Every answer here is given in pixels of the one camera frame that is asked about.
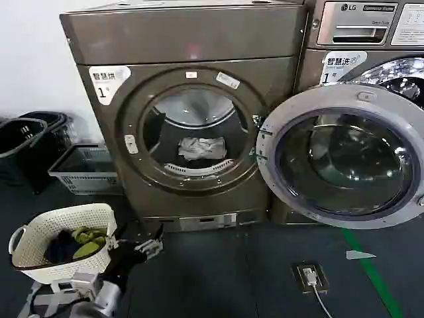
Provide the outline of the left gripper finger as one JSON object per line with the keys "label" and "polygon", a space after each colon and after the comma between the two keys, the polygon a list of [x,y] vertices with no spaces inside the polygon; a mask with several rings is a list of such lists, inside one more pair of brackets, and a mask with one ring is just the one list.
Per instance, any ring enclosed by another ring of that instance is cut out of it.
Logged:
{"label": "left gripper finger", "polygon": [[146,257],[146,260],[150,260],[156,256],[158,256],[163,250],[162,245],[152,245],[143,248],[143,254]]}
{"label": "left gripper finger", "polygon": [[163,233],[164,226],[161,224],[153,237],[146,242],[137,245],[134,249],[136,251],[161,251],[163,249]]}

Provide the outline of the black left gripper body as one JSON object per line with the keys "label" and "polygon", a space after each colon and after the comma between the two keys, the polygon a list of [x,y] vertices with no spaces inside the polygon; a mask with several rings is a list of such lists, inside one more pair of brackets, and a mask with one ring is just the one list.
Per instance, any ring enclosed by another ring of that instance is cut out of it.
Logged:
{"label": "black left gripper body", "polygon": [[142,264],[147,261],[147,255],[143,251],[142,243],[135,240],[119,240],[117,258],[123,264]]}

